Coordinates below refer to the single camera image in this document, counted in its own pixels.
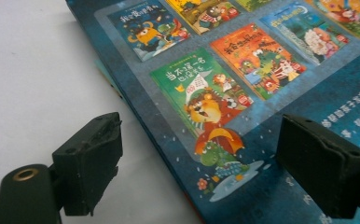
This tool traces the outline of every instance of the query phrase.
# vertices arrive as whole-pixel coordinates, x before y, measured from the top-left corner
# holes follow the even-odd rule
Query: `book cover illustration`
[[[220,64],[200,48],[153,71],[152,78],[195,137],[194,154],[205,167],[213,168],[198,183],[210,194],[210,202],[230,195],[257,175],[263,161],[241,163],[244,148],[240,136],[225,125],[251,106],[253,100]]]
[[[306,70],[256,24],[225,35],[210,46],[262,100],[268,100]]]
[[[272,0],[236,0],[237,3],[246,8],[246,10],[249,12],[263,7],[271,1]]]
[[[230,21],[240,11],[229,1],[166,0],[199,35]]]
[[[201,122],[198,125],[201,131],[194,133],[189,131],[194,130],[192,126],[188,128],[185,125],[188,121],[191,123],[191,119],[180,119],[179,116],[184,111],[186,99],[179,101],[179,109],[173,110],[177,107],[165,98],[164,89],[158,87],[151,76],[146,74],[177,59],[180,51],[184,52],[180,52],[180,55],[188,55],[192,51],[190,49],[196,48],[178,46],[176,49],[179,52],[168,54],[164,60],[161,59],[161,54],[148,63],[135,63],[136,57],[122,41],[107,15],[131,6],[136,1],[138,0],[76,0],[67,3],[98,51],[110,76],[118,84],[124,100],[142,123],[180,188],[201,216],[202,222],[360,223],[360,216],[352,220],[336,220],[323,214],[308,193],[275,159],[283,113],[297,114],[321,122],[360,146],[360,60],[341,69],[360,55],[360,39],[341,49],[330,62],[302,73],[302,77],[295,79],[267,102],[253,98],[255,101],[250,107],[230,121],[225,118],[222,118],[222,122],[201,119],[206,122]],[[270,11],[273,6],[281,8],[289,3],[290,0],[276,1],[261,9]],[[224,25],[214,32],[220,33],[226,29]],[[215,36],[213,33],[195,35],[192,38],[195,43],[188,40],[184,44],[198,43],[198,48],[206,48]],[[236,75],[232,72],[230,74],[254,97],[240,78],[234,77]],[[209,99],[213,99],[213,95],[206,92],[199,103],[188,108],[193,109],[191,112],[194,118],[197,119],[199,115],[203,118],[214,112],[216,116],[225,115],[217,106],[220,104]],[[253,178],[242,185],[247,177],[239,173],[249,174]]]
[[[190,37],[189,31],[158,0],[125,8],[108,18],[142,62]]]
[[[224,126],[253,102],[203,48],[150,75],[194,136]],[[215,106],[204,107],[204,100]]]
[[[360,38],[360,0],[305,0],[305,2]]]
[[[305,59],[320,64],[349,43],[349,38],[307,6],[292,3],[260,19]]]

